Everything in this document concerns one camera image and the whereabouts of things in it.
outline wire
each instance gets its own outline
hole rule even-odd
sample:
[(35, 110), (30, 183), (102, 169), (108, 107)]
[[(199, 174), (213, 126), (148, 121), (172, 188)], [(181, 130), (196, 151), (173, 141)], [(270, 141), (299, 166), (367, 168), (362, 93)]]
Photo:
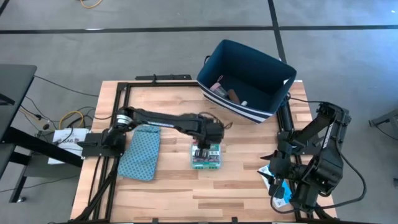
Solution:
[(39, 120), (36, 116), (33, 116), (31, 113), (28, 113), (23, 108), (19, 109), (18, 111), (21, 112), (22, 114), (26, 115), (26, 116), (29, 116), (29, 117), (33, 118), (33, 120), (35, 121), (36, 124), (41, 125), (42, 129), (44, 128), (45, 125), (47, 125), (46, 122), (43, 122), (43, 121)]
[(73, 133), (73, 127), (71, 127), (70, 129), (71, 129), (71, 130), (70, 130), (70, 134), (68, 135), (68, 137), (66, 137), (64, 140), (62, 140), (60, 143), (58, 143), (58, 145), (61, 144), (61, 143), (63, 143), (64, 141), (66, 141), (66, 140), (72, 135), (72, 133)]
[[(79, 175), (73, 175), (73, 176), (71, 176), (71, 177), (65, 177), (65, 178), (61, 178), (61, 179), (58, 179), (58, 180), (53, 180), (53, 181), (43, 182), (43, 183), (36, 184), (36, 185), (32, 185), (32, 186), (29, 186), (29, 187), (23, 187), (23, 189), (29, 189), (29, 188), (32, 188), (32, 187), (37, 187), (37, 186), (40, 186), (40, 185), (43, 185), (43, 184), (51, 184), (51, 183), (55, 183), (55, 182), (58, 182), (58, 181), (61, 181), (61, 180), (72, 179), (72, 178), (74, 178), (74, 177), (78, 177), (78, 176), (79, 176)], [(3, 193), (3, 192), (8, 192), (8, 191), (10, 191), (10, 190), (16, 190), (16, 188), (15, 188), (15, 189), (7, 189), (7, 190), (2, 190), (2, 191), (0, 191), (0, 193)]]
[(102, 1), (102, 0), (99, 0), (97, 3), (95, 3), (95, 4), (92, 5), (92, 6), (86, 6), (86, 5), (84, 5), (83, 0), (80, 0), (80, 4), (81, 4), (83, 7), (85, 7), (86, 9), (92, 9), (92, 8), (96, 7), (97, 5), (99, 5), (99, 4), (101, 3), (101, 1)]
[(59, 87), (61, 87), (61, 88), (64, 88), (64, 89), (66, 89), (66, 90), (75, 92), (75, 93), (79, 93), (79, 94), (86, 95), (86, 96), (99, 97), (99, 95), (93, 95), (93, 94), (88, 94), (88, 93), (82, 93), (82, 92), (80, 92), (80, 91), (76, 91), (76, 90), (69, 89), (69, 88), (67, 88), (67, 87), (65, 87), (65, 86), (61, 86), (61, 85), (59, 85), (59, 84), (56, 84), (55, 82), (51, 82), (50, 80), (47, 80), (47, 79), (45, 79), (45, 78), (38, 77), (37, 75), (35, 75), (35, 77), (36, 77), (36, 78), (39, 78), (39, 79), (41, 79), (41, 80), (44, 80), (44, 81), (46, 81), (46, 82), (49, 82), (49, 83), (51, 83), (51, 84), (53, 84), (53, 85), (59, 86)]
[[(47, 121), (51, 122), (52, 125), (54, 125), (54, 128), (55, 128), (55, 129), (57, 128), (57, 126), (55, 125), (54, 121), (52, 121), (50, 118), (48, 118), (46, 115), (44, 115), (44, 114), (39, 110), (39, 108), (36, 106), (35, 102), (34, 102), (32, 99), (30, 99), (28, 96), (25, 96), (25, 98), (27, 98), (28, 100), (30, 100), (30, 101), (32, 102), (33, 106), (34, 106), (34, 107), (36, 108), (36, 110), (42, 115), (42, 117), (43, 117), (44, 119), (46, 119)], [(33, 115), (34, 115), (35, 117), (37, 117), (37, 118), (40, 118), (40, 117), (41, 117), (41, 116), (39, 116), (38, 114), (35, 114), (35, 113), (33, 113), (33, 112), (27, 110), (26, 108), (24, 108), (24, 109), (25, 109), (26, 111), (30, 112), (31, 114), (33, 114)]]
[(29, 123), (30, 123), (37, 131), (40, 131), (40, 130), (30, 121), (30, 119), (26, 116), (26, 114), (24, 114), (24, 113), (22, 113), (22, 114), (25, 116), (26, 120), (28, 120)]
[(112, 115), (111, 116), (108, 116), (108, 117), (106, 117), (106, 118), (97, 118), (96, 116), (94, 117), (95, 119), (110, 119), (110, 118), (112, 118)]
[(45, 141), (47, 143), (50, 143), (49, 140), (45, 137), (45, 135), (42, 134), (42, 131), (39, 131), (37, 134), (35, 134), (35, 137), (37, 137), (37, 138), (40, 138), (41, 136), (43, 136), (43, 138), (45, 139)]
[[(84, 106), (84, 107), (82, 107), (82, 108), (77, 109), (77, 111), (81, 111), (82, 109), (85, 109), (85, 108), (92, 108), (91, 110), (95, 110), (95, 107), (94, 107), (94, 106)], [(68, 116), (67, 116), (66, 118), (64, 118), (63, 120), (66, 120), (66, 119), (70, 118), (71, 116), (73, 116), (73, 114), (68, 115)]]
[(295, 212), (295, 211), (299, 211), (299, 209), (297, 209), (297, 208), (293, 208), (293, 209), (288, 210), (288, 211), (280, 211), (280, 210), (278, 210), (278, 209), (276, 209), (276, 208), (274, 207), (274, 204), (273, 204), (272, 202), (274, 201), (275, 194), (278, 192), (280, 186), (282, 186), (282, 183), (283, 183), (283, 181), (280, 182), (280, 184), (279, 184), (278, 187), (276, 188), (274, 194), (271, 196), (271, 199), (270, 199), (271, 208), (272, 208), (275, 212), (277, 212), (277, 213), (279, 213), (279, 214), (289, 214), (289, 213), (292, 213), (292, 212)]
[[(213, 114), (211, 114), (209, 112), (200, 112), (199, 113), (199, 115), (202, 115), (202, 114), (206, 114), (208, 116), (211, 116), (212, 118), (214, 118), (216, 120), (217, 123), (220, 123), (220, 124), (222, 124), (224, 126), (224, 124), (221, 122), (221, 120), (218, 119), (215, 115), (213, 115)], [(224, 126), (224, 129), (228, 130), (229, 128), (232, 127), (232, 124), (233, 124), (233, 122), (228, 123), (226, 126)]]
[(68, 115), (75, 114), (75, 113), (80, 115), (81, 121), (80, 121), (78, 127), (81, 126), (83, 124), (83, 120), (84, 120), (83, 114), (80, 111), (70, 111), (70, 112), (67, 112), (65, 115), (63, 115), (63, 117), (61, 118), (61, 120), (60, 120), (60, 122), (58, 124), (58, 129), (62, 129), (62, 122)]
[[(88, 111), (87, 111), (87, 114), (90, 113), (91, 111), (95, 110), (95, 109), (96, 109), (96, 108), (93, 107), (91, 110), (88, 110)], [(95, 118), (95, 119), (104, 120), (104, 119), (110, 119), (110, 118), (112, 118), (112, 115), (111, 115), (111, 116), (108, 116), (108, 117), (106, 117), (106, 118), (97, 118), (96, 116), (94, 116), (94, 118)]]
[[(84, 117), (84, 118), (89, 118), (89, 119), (93, 120), (93, 118), (90, 117), (90, 116), (88, 116), (88, 115), (84, 115), (83, 117)], [(81, 120), (81, 118), (77, 118), (77, 119), (73, 120), (67, 127), (70, 128), (70, 126), (72, 126), (73, 124), (75, 124), (76, 122), (78, 122), (78, 121), (80, 121), (80, 120)], [(86, 122), (85, 122), (84, 119), (83, 119), (83, 127), (84, 127), (84, 128), (87, 127), (87, 126), (86, 126)]]
[[(306, 102), (306, 103), (327, 103), (327, 104), (329, 104), (329, 105), (336, 106), (336, 107), (338, 107), (338, 108), (342, 111), (342, 113), (343, 113), (341, 120), (344, 121), (344, 119), (345, 119), (346, 111), (345, 111), (342, 107), (337, 106), (337, 105), (335, 105), (335, 104), (333, 104), (333, 103), (329, 103), (329, 102), (325, 102), (325, 101), (307, 101), (307, 100), (301, 100), (301, 99), (297, 99), (297, 98), (292, 98), (291, 95), (290, 95), (290, 93), (288, 93), (288, 95), (287, 95), (287, 100), (290, 100), (290, 99), (291, 99), (291, 100), (298, 100), (298, 101)], [(343, 127), (343, 125), (344, 125), (343, 123), (340, 123), (339, 128), (338, 128), (338, 130), (337, 130), (337, 135), (336, 135), (336, 139), (335, 139), (335, 141), (336, 141), (336, 148), (337, 148), (337, 151), (338, 151), (339, 155), (343, 158), (343, 160), (351, 167), (351, 169), (352, 169), (352, 170), (358, 175), (358, 177), (361, 179), (362, 185), (363, 185), (363, 191), (362, 191), (362, 194), (361, 194), (359, 197), (354, 198), (354, 199), (351, 199), (351, 200), (347, 200), (347, 201), (345, 201), (345, 202), (337, 203), (337, 204), (334, 204), (334, 205), (321, 206), (321, 207), (311, 207), (311, 208), (314, 208), (315, 210), (318, 210), (318, 209), (328, 209), (328, 208), (337, 208), (337, 207), (340, 207), (340, 206), (343, 206), (343, 205), (347, 205), (347, 204), (349, 204), (349, 203), (358, 202), (358, 201), (362, 200), (362, 199), (365, 197), (365, 195), (366, 195), (367, 187), (366, 187), (366, 182), (365, 182), (364, 177), (363, 177), (362, 174), (361, 174), (361, 173), (360, 173), (360, 172), (347, 160), (347, 158), (343, 155), (343, 153), (341, 152), (341, 149), (340, 149), (340, 133), (341, 133), (341, 128)]]
[(386, 136), (389, 136), (389, 137), (392, 138), (393, 140), (398, 141), (398, 139), (392, 137), (391, 135), (389, 135), (389, 134), (387, 134), (385, 131), (383, 131), (381, 128), (379, 128), (379, 126), (376, 125), (373, 121), (369, 121), (369, 122), (372, 122), (372, 124), (373, 124), (379, 131), (381, 131), (381, 133), (385, 134)]

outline gray carpet floor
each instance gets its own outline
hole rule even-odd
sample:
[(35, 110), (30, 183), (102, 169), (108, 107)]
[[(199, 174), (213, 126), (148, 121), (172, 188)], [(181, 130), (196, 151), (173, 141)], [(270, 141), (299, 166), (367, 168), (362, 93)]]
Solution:
[[(398, 24), (398, 3), (388, 0), (277, 0), (275, 9), (280, 26)], [(94, 9), (84, 9), (76, 0), (10, 0), (0, 16), (0, 30), (271, 25), (264, 0), (104, 0)], [(281, 36), (287, 62), (304, 81), (308, 99), (334, 102), (352, 116), (343, 152), (364, 175), (368, 194), (361, 202), (337, 208), (338, 216), (395, 223), (398, 190), (392, 179), (398, 177), (398, 141), (370, 128), (368, 120), (398, 108), (398, 30), (300, 30), (282, 31)], [(273, 31), (1, 34), (0, 63), (36, 65), (38, 76), (98, 94), (103, 80), (133, 80), (153, 73), (188, 73), (195, 78), (204, 57), (222, 39), (278, 58)], [(96, 105), (96, 98), (41, 80), (33, 82), (27, 95), (51, 119)], [(29, 101), (23, 105), (34, 110)], [(313, 115), (316, 108), (311, 105)], [(12, 125), (29, 134), (36, 131), (21, 114)], [(389, 125), (381, 128), (392, 132)], [(0, 190), (13, 188), (21, 170), (9, 164)], [(26, 186), (48, 180), (52, 179), (28, 178)], [(24, 203), (8, 203), (11, 193), (1, 193), (1, 223), (67, 221), (77, 182), (74, 178), (25, 189)], [(342, 202), (356, 197), (361, 187), (346, 166), (333, 198)]]

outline power cord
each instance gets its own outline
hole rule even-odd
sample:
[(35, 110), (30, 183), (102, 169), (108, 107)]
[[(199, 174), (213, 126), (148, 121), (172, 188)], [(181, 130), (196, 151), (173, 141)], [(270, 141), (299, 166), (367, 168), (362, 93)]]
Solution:
[[(213, 115), (213, 114), (211, 114), (211, 113), (209, 113), (209, 112), (200, 112), (200, 113), (199, 113), (199, 115), (203, 115), (203, 114), (208, 115), (208, 116), (211, 116), (212, 118), (214, 118), (214, 119), (216, 120), (217, 123), (220, 123), (220, 124), (222, 124), (222, 125), (224, 126), (224, 124), (221, 122), (221, 120), (218, 119), (215, 115)], [(229, 122), (228, 124), (226, 124), (226, 125), (224, 126), (224, 129), (225, 129), (225, 130), (228, 130), (229, 128), (232, 127), (232, 124), (233, 124), (233, 122)]]
[(386, 136), (389, 136), (390, 138), (392, 138), (393, 140), (398, 141), (397, 138), (392, 137), (391, 135), (387, 134), (385, 131), (383, 131), (378, 125), (376, 125), (373, 121), (369, 121), (372, 122), (372, 124), (383, 134), (385, 134)]
[(80, 0), (80, 4), (81, 4), (84, 8), (86, 8), (86, 9), (92, 9), (92, 8), (96, 7), (97, 5), (99, 5), (101, 2), (102, 2), (102, 0), (99, 0), (97, 3), (95, 3), (95, 4), (92, 5), (92, 6), (86, 6), (86, 5), (83, 3), (83, 0)]
[(43, 130), (47, 130), (50, 127), (49, 124), (43, 123), (40, 119), (38, 119), (36, 116), (30, 114), (29, 112), (27, 112), (23, 108), (19, 109), (18, 112), (21, 112), (22, 114), (31, 117), (37, 124), (41, 125)]
[(59, 146), (61, 143), (65, 142), (72, 134), (73, 134), (73, 126), (70, 126), (70, 133), (69, 133), (68, 137), (66, 137), (64, 140), (62, 140), (60, 142), (56, 142), (55, 145)]
[(44, 80), (44, 81), (46, 81), (46, 82), (49, 82), (49, 83), (51, 83), (51, 84), (53, 84), (53, 85), (59, 86), (59, 87), (61, 87), (61, 88), (64, 88), (64, 89), (66, 89), (66, 90), (75, 92), (75, 93), (79, 93), (79, 94), (86, 95), (86, 96), (99, 97), (99, 95), (93, 95), (93, 94), (88, 94), (88, 93), (82, 93), (82, 92), (80, 92), (80, 91), (72, 90), (72, 89), (67, 88), (67, 87), (65, 87), (65, 86), (61, 86), (61, 85), (59, 85), (59, 84), (56, 84), (55, 82), (51, 82), (50, 80), (47, 80), (47, 79), (45, 79), (45, 78), (38, 77), (37, 75), (35, 75), (35, 77), (36, 77), (36, 78), (39, 78), (39, 79), (41, 79), (41, 80)]
[(61, 120), (60, 120), (60, 122), (58, 124), (58, 129), (62, 129), (62, 122), (68, 115), (73, 115), (75, 113), (80, 115), (80, 123), (79, 123), (78, 127), (81, 126), (83, 124), (83, 121), (84, 121), (83, 114), (80, 111), (71, 111), (71, 112), (68, 112), (67, 114), (63, 115), (63, 117), (61, 118)]
[[(95, 109), (96, 109), (96, 108), (93, 107), (91, 110), (88, 110), (88, 111), (87, 111), (87, 114), (90, 113), (91, 111), (95, 110)], [(94, 118), (95, 118), (95, 119), (100, 119), (100, 120), (105, 120), (105, 119), (110, 119), (110, 118), (112, 118), (112, 115), (111, 115), (111, 116), (108, 116), (108, 117), (106, 117), (106, 118), (97, 118), (96, 116), (94, 116)]]
[[(345, 118), (345, 116), (346, 116), (346, 115), (345, 115), (345, 110), (344, 110), (342, 107), (337, 106), (337, 105), (335, 105), (335, 104), (333, 104), (333, 103), (326, 102), (326, 101), (307, 101), (307, 100), (301, 100), (301, 99), (297, 99), (297, 98), (292, 98), (291, 95), (290, 95), (290, 93), (287, 94), (287, 99), (286, 99), (286, 100), (287, 100), (287, 101), (289, 101), (289, 100), (297, 100), (297, 101), (301, 101), (301, 102), (305, 102), (305, 103), (326, 103), (326, 104), (333, 105), (333, 106), (336, 106), (336, 107), (340, 108), (340, 110), (343, 112), (343, 117), (342, 117), (341, 120), (344, 120), (344, 118)], [(340, 207), (340, 206), (347, 205), (347, 204), (349, 204), (349, 203), (358, 202), (358, 201), (362, 200), (362, 199), (365, 197), (365, 195), (366, 195), (367, 188), (366, 188), (366, 182), (365, 182), (364, 177), (363, 177), (362, 174), (361, 174), (361, 173), (360, 173), (360, 172), (347, 160), (347, 158), (343, 155), (343, 153), (341, 153), (339, 141), (340, 141), (340, 132), (341, 132), (342, 126), (343, 126), (343, 124), (340, 124), (340, 125), (339, 125), (339, 128), (338, 128), (338, 130), (337, 130), (337, 135), (336, 135), (336, 139), (335, 139), (335, 141), (336, 141), (336, 148), (337, 148), (337, 151), (338, 151), (339, 155), (341, 156), (341, 158), (343, 158), (343, 160), (351, 167), (351, 169), (352, 169), (352, 170), (358, 175), (358, 177), (361, 179), (362, 185), (363, 185), (363, 191), (362, 191), (362, 194), (361, 194), (359, 197), (354, 198), (354, 199), (351, 199), (351, 200), (347, 200), (347, 201), (345, 201), (345, 202), (337, 203), (337, 204), (334, 204), (334, 205), (311, 207), (311, 208), (313, 208), (313, 209), (315, 209), (315, 210), (319, 210), (319, 209), (328, 209), (328, 208), (337, 208), (337, 207)], [(283, 212), (283, 211), (279, 211), (278, 209), (276, 209), (275, 207), (273, 207), (272, 201), (273, 201), (274, 195), (271, 197), (271, 207), (272, 207), (272, 209), (274, 209), (275, 212), (281, 213), (281, 214), (286, 214), (286, 213), (291, 213), (291, 212), (295, 212), (295, 211), (296, 211), (295, 209), (293, 209), (293, 210), (289, 210), (289, 211)]]
[[(37, 186), (40, 186), (40, 185), (43, 185), (43, 184), (51, 184), (51, 183), (55, 183), (55, 182), (58, 182), (58, 181), (61, 181), (61, 180), (72, 179), (72, 178), (78, 177), (78, 176), (79, 176), (79, 175), (73, 175), (73, 176), (71, 176), (71, 177), (65, 177), (65, 178), (61, 178), (61, 179), (57, 179), (57, 180), (53, 180), (53, 181), (43, 182), (43, 183), (36, 184), (36, 185), (32, 185), (32, 186), (29, 186), (29, 187), (23, 187), (23, 189), (29, 189), (29, 188), (37, 187)], [(16, 190), (16, 189), (2, 190), (2, 191), (0, 191), (0, 193), (8, 192), (8, 191), (11, 191), (11, 190)]]
[(54, 128), (56, 129), (57, 127), (56, 127), (56, 125), (55, 125), (55, 123), (54, 123), (54, 121), (52, 121), (50, 118), (48, 118), (46, 115), (44, 115), (40, 110), (39, 110), (39, 108), (36, 106), (36, 104), (35, 104), (35, 102), (32, 100), (32, 99), (30, 99), (28, 96), (25, 96), (25, 98), (27, 98), (28, 100), (30, 100), (31, 102), (32, 102), (32, 104), (33, 104), (33, 106), (36, 108), (36, 110), (41, 114), (41, 115), (39, 115), (39, 114), (35, 114), (35, 113), (33, 113), (33, 112), (31, 112), (31, 111), (29, 111), (29, 110), (27, 110), (26, 108), (24, 108), (22, 105), (21, 105), (21, 107), (24, 109), (24, 110), (26, 110), (27, 112), (29, 112), (29, 113), (31, 113), (32, 115), (34, 115), (37, 119), (46, 119), (48, 122), (51, 122), (52, 123), (52, 125), (54, 126)]
[(37, 131), (40, 131), (40, 130), (36, 127), (36, 125), (34, 125), (34, 124), (30, 121), (30, 119), (26, 116), (26, 114), (24, 114), (24, 113), (22, 113), (22, 114), (25, 116), (26, 120), (28, 120), (29, 123), (30, 123)]

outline black desk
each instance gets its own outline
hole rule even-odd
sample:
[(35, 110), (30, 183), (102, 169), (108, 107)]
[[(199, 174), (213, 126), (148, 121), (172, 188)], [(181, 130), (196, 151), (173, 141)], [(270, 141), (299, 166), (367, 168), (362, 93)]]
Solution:
[(34, 163), (32, 162), (31, 154), (25, 155), (14, 152), (16, 146), (21, 146), (76, 167), (82, 167), (83, 165), (80, 156), (10, 127), (30, 84), (33, 82), (36, 69), (37, 67), (34, 65), (0, 64), (0, 94), (13, 101), (8, 105), (2, 101), (0, 105), (0, 178), (8, 162), (15, 162), (25, 166), (16, 184), (16, 189), (10, 198), (10, 202), (17, 202), (27, 178), (25, 175), (26, 167), (30, 163)]

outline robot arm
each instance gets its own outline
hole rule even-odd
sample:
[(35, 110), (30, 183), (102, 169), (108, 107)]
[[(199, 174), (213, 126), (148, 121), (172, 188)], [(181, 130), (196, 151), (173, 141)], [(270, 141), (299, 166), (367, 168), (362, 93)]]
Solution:
[[(271, 185), (269, 195), (277, 198), (283, 197), (284, 189), (280, 185), (284, 179), (297, 183), (290, 203), (304, 212), (312, 212), (318, 194), (329, 196), (343, 177), (340, 150), (346, 127), (351, 121), (347, 110), (328, 103), (321, 103), (317, 112), (317, 117), (308, 126), (279, 139), (278, 150), (272, 155), (262, 157), (270, 160), (269, 170), (274, 176), (259, 172)], [(322, 144), (318, 146), (319, 153), (314, 155), (308, 165), (291, 162), (290, 156), (305, 150), (310, 139), (324, 128), (326, 134)]]
[(211, 144), (219, 144), (224, 138), (224, 124), (215, 118), (201, 114), (171, 114), (155, 113), (133, 107), (120, 108), (116, 120), (110, 129), (104, 130), (102, 145), (117, 145), (118, 136), (133, 130), (140, 124), (149, 124), (177, 131), (192, 136), (198, 143), (197, 157), (207, 157)]

